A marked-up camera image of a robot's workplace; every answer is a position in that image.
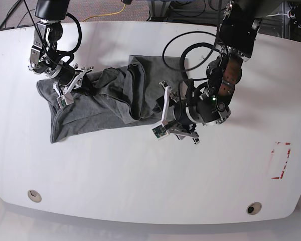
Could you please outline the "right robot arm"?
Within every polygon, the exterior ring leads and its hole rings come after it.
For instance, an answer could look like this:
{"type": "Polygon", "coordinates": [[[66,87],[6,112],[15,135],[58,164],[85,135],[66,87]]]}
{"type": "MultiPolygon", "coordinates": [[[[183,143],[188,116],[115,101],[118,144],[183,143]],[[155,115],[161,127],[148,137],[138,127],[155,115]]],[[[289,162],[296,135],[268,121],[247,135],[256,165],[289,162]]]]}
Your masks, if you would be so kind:
{"type": "Polygon", "coordinates": [[[79,21],[68,13],[69,1],[37,1],[35,16],[40,20],[34,24],[34,41],[30,54],[30,70],[35,74],[45,74],[53,79],[58,91],[63,91],[76,78],[73,92],[93,96],[96,88],[86,73],[77,67],[70,66],[74,53],[82,42],[82,29],[79,21]],[[78,40],[70,51],[57,49],[58,41],[63,34],[61,21],[71,18],[76,24],[78,40]]]}

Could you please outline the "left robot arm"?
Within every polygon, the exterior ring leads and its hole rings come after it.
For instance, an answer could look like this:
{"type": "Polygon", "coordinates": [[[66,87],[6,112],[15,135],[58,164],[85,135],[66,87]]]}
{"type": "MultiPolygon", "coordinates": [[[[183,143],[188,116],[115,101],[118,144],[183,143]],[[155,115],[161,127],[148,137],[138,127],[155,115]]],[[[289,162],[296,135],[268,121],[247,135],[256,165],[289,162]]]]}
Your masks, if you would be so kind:
{"type": "Polygon", "coordinates": [[[165,90],[158,99],[162,118],[153,128],[157,139],[173,134],[179,140],[190,137],[197,144],[197,124],[220,125],[230,117],[229,104],[242,77],[242,64],[252,56],[263,18],[280,4],[280,1],[229,1],[222,9],[219,1],[214,44],[196,43],[181,54],[177,71],[182,74],[179,83],[187,86],[186,95],[182,96],[180,90],[173,91],[165,81],[161,82],[165,90]],[[217,51],[219,55],[207,66],[206,77],[195,87],[195,79],[187,76],[185,58],[199,47],[210,48],[210,54],[217,51]]]}

